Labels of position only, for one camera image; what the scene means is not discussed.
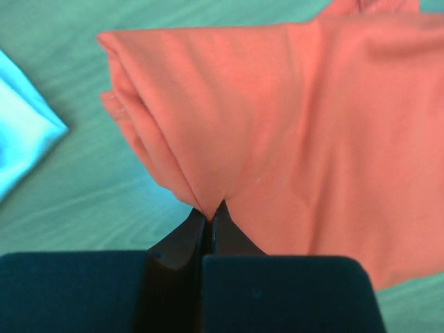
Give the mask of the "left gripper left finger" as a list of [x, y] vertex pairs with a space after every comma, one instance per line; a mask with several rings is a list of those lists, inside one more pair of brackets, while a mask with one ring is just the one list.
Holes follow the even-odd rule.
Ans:
[[193, 332], [205, 218], [147, 250], [1, 257], [2, 332]]

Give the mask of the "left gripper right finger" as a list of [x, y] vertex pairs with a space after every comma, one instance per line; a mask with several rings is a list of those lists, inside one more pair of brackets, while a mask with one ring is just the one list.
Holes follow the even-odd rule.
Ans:
[[265, 255], [221, 203], [202, 263], [203, 332], [385, 332], [367, 272], [344, 256]]

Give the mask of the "orange t-shirt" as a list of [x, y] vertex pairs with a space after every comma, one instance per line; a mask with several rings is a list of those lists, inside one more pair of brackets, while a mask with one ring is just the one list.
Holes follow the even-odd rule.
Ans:
[[308, 22], [100, 33], [103, 107], [156, 183], [273, 255], [383, 289], [443, 271], [443, 15], [335, 1]]

